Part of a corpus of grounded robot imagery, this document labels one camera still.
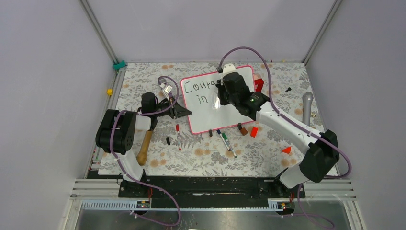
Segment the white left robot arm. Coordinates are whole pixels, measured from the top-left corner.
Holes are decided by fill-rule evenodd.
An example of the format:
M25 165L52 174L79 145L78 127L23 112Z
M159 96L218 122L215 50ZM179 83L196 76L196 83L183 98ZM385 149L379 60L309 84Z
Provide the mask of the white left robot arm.
M181 106L176 98L168 97L162 101L151 92L141 96L141 106L136 112L106 110L96 133L96 146L114 156L125 181L132 182L130 191L137 197L148 192L148 183L143 181L145 171L132 151L135 131L145 131L142 147L139 152L141 160L147 155L152 133L158 123L158 117L169 116L172 119L182 118L192 111Z

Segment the pink framed whiteboard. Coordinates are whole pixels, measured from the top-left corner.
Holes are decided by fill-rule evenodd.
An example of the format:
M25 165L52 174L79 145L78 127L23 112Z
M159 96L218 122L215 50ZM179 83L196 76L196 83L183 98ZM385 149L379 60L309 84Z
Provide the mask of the pink framed whiteboard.
M192 112L188 121L193 134L253 121L241 115L233 105L220 104L215 84L221 77L215 71L186 77L180 81L185 108Z

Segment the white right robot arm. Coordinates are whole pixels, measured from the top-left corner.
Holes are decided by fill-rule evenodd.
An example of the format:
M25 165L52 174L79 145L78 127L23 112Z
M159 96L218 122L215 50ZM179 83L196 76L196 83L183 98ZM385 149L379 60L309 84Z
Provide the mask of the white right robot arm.
M322 181L338 162L335 133L317 131L283 113L268 96L250 91L243 76L236 71L222 73L216 87L221 105L230 104L241 115L279 132L303 153L301 162L276 177L274 190L278 196L287 197L301 183Z

